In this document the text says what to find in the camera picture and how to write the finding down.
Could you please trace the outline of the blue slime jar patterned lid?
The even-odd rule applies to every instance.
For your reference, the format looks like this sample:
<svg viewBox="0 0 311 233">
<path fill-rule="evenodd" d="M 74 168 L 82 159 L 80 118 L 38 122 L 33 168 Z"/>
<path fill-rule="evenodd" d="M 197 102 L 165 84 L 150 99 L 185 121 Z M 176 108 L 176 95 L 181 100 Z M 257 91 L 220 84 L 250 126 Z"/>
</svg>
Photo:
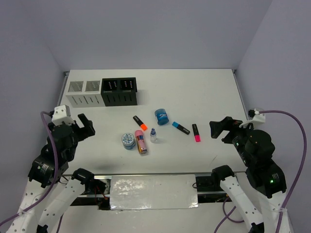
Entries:
<svg viewBox="0 0 311 233">
<path fill-rule="evenodd" d="M 135 147 L 136 145 L 136 140 L 133 134 L 131 133 L 125 133 L 122 137 L 121 137 L 121 141 L 123 144 L 123 147 L 126 150 L 131 150 Z"/>
</svg>

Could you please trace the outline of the pink highlighter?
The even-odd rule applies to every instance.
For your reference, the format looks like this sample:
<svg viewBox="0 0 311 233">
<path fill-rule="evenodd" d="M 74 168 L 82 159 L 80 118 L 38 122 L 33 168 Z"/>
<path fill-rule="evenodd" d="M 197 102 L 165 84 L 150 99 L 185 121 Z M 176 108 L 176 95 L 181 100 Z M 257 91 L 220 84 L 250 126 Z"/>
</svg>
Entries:
<svg viewBox="0 0 311 233">
<path fill-rule="evenodd" d="M 195 142 L 200 142 L 201 138 L 200 138 L 198 127 L 196 124 L 192 124 L 192 130 L 193 130 Z"/>
</svg>

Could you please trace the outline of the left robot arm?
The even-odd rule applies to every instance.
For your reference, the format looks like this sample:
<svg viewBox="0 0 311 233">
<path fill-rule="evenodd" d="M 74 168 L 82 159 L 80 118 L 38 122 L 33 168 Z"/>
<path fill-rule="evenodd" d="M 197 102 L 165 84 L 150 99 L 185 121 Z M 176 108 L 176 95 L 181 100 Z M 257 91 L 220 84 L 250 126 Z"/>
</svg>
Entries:
<svg viewBox="0 0 311 233">
<path fill-rule="evenodd" d="M 83 127 L 60 111 L 43 111 L 40 115 L 48 133 L 47 143 L 32 163 L 18 212 L 1 222 L 1 225 L 11 223 L 7 230 L 9 233 L 52 232 L 55 226 L 60 226 L 65 211 L 77 197 L 95 189 L 94 174 L 79 168 L 61 193 L 50 204 L 47 203 L 68 169 L 68 163 L 74 159 L 78 143 L 94 136 L 95 130 L 92 121 L 84 114 L 78 115 Z"/>
</svg>

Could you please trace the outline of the blue highlighter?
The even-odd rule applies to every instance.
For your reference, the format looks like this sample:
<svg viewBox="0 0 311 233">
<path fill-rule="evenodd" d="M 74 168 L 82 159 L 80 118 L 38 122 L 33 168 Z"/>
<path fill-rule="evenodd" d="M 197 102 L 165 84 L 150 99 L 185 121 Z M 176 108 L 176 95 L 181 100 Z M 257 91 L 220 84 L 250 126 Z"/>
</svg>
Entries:
<svg viewBox="0 0 311 233">
<path fill-rule="evenodd" d="M 190 131 L 188 129 L 186 129 L 185 127 L 183 127 L 182 125 L 180 125 L 179 123 L 177 122 L 173 122 L 172 125 L 177 128 L 179 131 L 189 135 L 190 134 Z"/>
</svg>

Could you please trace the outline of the small blue cap bottle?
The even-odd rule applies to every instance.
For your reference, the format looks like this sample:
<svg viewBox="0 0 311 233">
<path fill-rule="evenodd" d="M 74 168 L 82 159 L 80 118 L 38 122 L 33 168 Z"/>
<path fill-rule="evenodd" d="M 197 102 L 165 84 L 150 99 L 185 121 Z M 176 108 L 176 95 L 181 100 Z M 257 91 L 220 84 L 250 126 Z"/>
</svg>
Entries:
<svg viewBox="0 0 311 233">
<path fill-rule="evenodd" d="M 152 143 L 156 142 L 157 141 L 157 135 L 156 135 L 156 130 L 155 128 L 152 128 L 151 129 L 151 132 L 150 132 L 150 140 Z"/>
</svg>

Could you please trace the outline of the pink cap glue tube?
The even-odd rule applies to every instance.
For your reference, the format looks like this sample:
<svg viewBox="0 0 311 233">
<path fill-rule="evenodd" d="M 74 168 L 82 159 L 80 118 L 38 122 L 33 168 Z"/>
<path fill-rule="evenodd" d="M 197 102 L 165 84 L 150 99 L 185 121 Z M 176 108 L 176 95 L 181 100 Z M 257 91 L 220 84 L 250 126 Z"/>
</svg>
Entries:
<svg viewBox="0 0 311 233">
<path fill-rule="evenodd" d="M 148 152 L 147 146 L 144 141 L 144 134 L 141 130 L 135 131 L 135 138 L 138 146 L 138 152 L 140 155 L 144 155 Z"/>
</svg>

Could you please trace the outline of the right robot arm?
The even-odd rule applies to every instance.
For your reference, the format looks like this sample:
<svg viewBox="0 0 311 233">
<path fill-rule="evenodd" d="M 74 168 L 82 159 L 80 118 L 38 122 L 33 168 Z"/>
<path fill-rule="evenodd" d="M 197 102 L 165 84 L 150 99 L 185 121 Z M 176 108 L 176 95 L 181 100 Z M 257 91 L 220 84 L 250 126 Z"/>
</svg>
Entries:
<svg viewBox="0 0 311 233">
<path fill-rule="evenodd" d="M 247 179 L 256 191 L 260 208 L 256 208 L 228 165 L 212 171 L 211 184 L 217 190 L 224 190 L 239 211 L 250 233 L 289 233 L 288 214 L 282 206 L 286 198 L 285 175 L 273 161 L 275 146 L 268 133 L 254 129 L 252 123 L 243 124 L 229 116 L 221 121 L 209 123 L 211 137 L 216 139 L 223 132 L 222 139 L 232 144 L 246 166 Z"/>
</svg>

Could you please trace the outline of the orange highlighter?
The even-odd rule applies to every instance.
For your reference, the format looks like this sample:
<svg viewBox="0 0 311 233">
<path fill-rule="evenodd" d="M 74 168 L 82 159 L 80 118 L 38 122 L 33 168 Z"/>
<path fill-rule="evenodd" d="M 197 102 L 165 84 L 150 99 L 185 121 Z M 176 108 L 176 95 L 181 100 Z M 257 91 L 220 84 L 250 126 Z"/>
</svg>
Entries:
<svg viewBox="0 0 311 233">
<path fill-rule="evenodd" d="M 141 129 L 146 131 L 148 127 L 141 121 L 141 119 L 138 116 L 133 116 L 133 120 L 139 125 Z"/>
</svg>

